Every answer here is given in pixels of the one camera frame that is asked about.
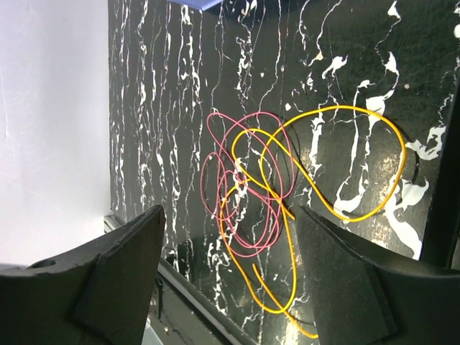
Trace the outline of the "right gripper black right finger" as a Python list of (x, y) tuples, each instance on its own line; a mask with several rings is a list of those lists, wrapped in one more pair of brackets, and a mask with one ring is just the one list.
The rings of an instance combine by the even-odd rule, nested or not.
[(305, 206), (295, 230), (321, 344), (459, 343), (459, 271), (392, 252)]

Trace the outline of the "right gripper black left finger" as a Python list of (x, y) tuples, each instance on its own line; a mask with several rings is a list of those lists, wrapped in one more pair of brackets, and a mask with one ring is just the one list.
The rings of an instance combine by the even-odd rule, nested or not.
[(1, 270), (2, 344), (140, 344), (165, 232), (153, 206), (28, 267)]

